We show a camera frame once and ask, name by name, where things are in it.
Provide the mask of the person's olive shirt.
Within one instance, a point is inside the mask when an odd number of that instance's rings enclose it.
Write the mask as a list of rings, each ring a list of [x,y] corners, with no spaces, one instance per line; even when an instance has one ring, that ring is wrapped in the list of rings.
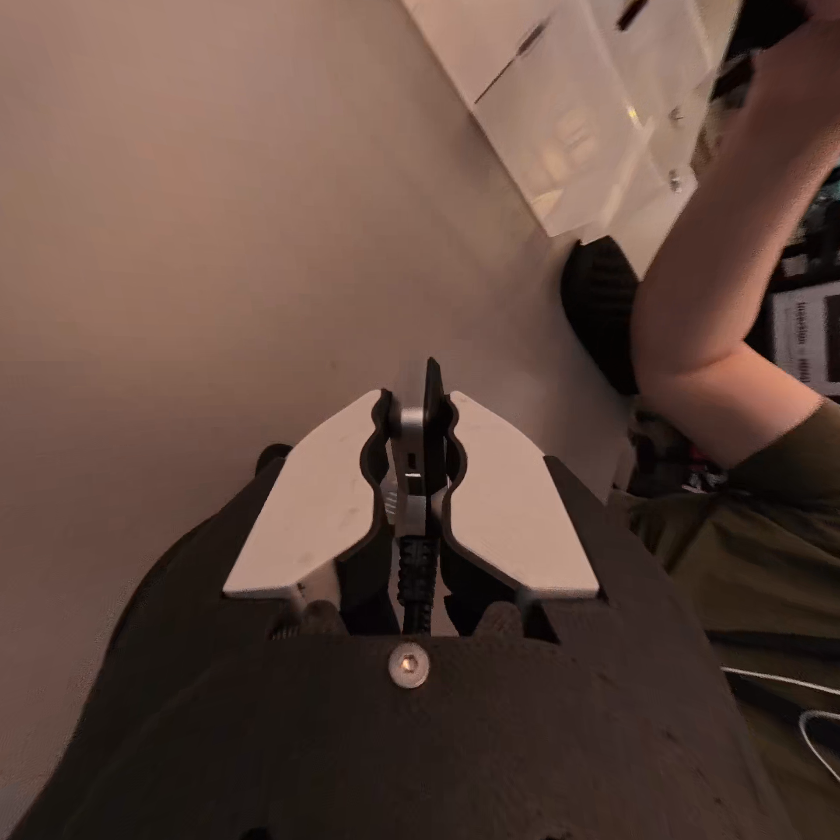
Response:
[[[838,405],[710,493],[614,488],[715,650],[800,838],[838,838]]]

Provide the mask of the person's right forearm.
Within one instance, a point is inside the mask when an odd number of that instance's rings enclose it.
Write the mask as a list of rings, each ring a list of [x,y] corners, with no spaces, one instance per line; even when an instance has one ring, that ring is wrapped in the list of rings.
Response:
[[[731,468],[823,399],[745,339],[781,252],[838,159],[838,2],[760,53],[717,157],[633,305],[643,402]]]

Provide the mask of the white box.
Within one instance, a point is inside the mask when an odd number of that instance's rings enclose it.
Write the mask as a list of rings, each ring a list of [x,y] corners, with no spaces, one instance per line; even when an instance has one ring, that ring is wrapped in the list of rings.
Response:
[[[404,1],[547,235],[690,194],[737,1]]]

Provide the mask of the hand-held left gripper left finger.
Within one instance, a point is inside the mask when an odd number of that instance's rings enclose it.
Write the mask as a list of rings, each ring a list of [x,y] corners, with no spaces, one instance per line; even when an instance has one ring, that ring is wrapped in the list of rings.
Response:
[[[391,395],[373,390],[289,453],[223,593],[284,601],[368,601],[387,589],[392,535],[381,484]]]

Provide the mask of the printed paper sheet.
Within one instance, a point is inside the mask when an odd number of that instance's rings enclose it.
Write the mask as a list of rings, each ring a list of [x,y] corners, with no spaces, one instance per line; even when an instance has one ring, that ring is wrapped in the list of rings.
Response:
[[[839,399],[839,282],[789,290],[772,298],[775,363],[797,381]]]

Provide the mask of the black ribbed pad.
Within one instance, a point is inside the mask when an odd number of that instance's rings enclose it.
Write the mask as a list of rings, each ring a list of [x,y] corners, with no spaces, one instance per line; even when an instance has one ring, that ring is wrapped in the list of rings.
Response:
[[[560,275],[560,298],[575,337],[609,385],[636,397],[631,319],[639,279],[610,236],[577,242]]]

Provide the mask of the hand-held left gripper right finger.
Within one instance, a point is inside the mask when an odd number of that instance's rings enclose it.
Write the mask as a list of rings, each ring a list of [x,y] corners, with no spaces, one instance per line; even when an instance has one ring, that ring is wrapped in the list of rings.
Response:
[[[600,584],[541,448],[465,393],[448,402],[460,458],[446,497],[454,550],[516,601],[596,598]]]

